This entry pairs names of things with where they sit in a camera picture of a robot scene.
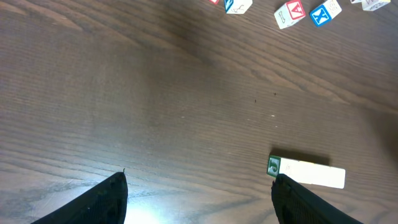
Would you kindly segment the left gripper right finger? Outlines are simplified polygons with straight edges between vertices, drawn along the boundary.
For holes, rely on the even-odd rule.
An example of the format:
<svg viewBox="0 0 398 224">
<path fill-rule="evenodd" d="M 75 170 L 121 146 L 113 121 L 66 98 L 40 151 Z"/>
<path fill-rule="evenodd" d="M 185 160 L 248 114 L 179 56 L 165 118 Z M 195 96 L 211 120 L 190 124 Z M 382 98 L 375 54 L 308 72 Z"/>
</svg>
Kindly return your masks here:
<svg viewBox="0 0 398 224">
<path fill-rule="evenodd" d="M 360 224 L 285 174 L 273 181 L 271 199 L 279 223 Z"/>
</svg>

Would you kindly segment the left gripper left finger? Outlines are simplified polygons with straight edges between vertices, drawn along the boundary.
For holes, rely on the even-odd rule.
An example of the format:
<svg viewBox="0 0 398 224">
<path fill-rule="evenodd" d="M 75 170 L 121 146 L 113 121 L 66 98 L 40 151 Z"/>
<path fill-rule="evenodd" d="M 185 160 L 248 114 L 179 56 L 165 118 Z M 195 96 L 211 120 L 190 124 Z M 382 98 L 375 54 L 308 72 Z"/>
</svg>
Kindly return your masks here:
<svg viewBox="0 0 398 224">
<path fill-rule="evenodd" d="M 32 224 L 123 224 L 127 196 L 126 176 L 117 172 Z"/>
</svg>

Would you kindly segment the green edged alphabet block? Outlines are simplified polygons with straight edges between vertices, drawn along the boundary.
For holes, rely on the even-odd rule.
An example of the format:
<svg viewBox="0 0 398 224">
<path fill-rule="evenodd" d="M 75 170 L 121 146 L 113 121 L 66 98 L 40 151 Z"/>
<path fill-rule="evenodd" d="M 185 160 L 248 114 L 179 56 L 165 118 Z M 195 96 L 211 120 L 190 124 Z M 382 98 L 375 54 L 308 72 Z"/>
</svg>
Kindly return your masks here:
<svg viewBox="0 0 398 224">
<path fill-rule="evenodd" d="M 295 161 L 292 164 L 291 176 L 292 178 L 303 184 L 313 184 L 313 171 L 314 164 L 305 161 Z"/>
</svg>

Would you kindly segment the white block red edge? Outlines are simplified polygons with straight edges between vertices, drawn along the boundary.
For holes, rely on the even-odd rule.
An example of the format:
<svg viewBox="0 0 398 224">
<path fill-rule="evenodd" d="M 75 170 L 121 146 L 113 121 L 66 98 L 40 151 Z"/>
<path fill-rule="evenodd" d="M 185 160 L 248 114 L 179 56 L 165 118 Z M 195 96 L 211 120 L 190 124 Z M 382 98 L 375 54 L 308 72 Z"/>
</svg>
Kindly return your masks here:
<svg viewBox="0 0 398 224">
<path fill-rule="evenodd" d="M 329 186 L 329 183 L 330 183 L 329 177 L 328 177 L 329 172 L 330 172 L 329 166 L 315 164 L 314 167 L 312 167 L 313 184 Z"/>
</svg>

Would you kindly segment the white block soccer ball picture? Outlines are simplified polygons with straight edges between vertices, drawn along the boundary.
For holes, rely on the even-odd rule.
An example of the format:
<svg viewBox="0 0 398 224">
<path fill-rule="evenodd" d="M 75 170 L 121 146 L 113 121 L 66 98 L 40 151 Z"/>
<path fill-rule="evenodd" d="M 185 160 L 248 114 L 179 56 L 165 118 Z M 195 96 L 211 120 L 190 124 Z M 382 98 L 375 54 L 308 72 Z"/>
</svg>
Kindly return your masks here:
<svg viewBox="0 0 398 224">
<path fill-rule="evenodd" d="M 272 177 L 277 177 L 278 174 L 291 176 L 296 163 L 293 159 L 271 155 L 268 158 L 266 173 Z"/>
</svg>

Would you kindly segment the white block dragonfly picture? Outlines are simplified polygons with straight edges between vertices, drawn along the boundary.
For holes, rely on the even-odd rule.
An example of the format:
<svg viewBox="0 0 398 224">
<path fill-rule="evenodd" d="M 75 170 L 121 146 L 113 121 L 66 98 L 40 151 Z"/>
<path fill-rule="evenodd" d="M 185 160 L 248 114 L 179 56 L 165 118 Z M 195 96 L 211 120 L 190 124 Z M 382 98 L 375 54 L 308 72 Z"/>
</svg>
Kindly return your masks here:
<svg viewBox="0 0 398 224">
<path fill-rule="evenodd" d="M 343 189 L 345 187 L 346 171 L 342 168 L 330 167 L 330 186 Z"/>
</svg>

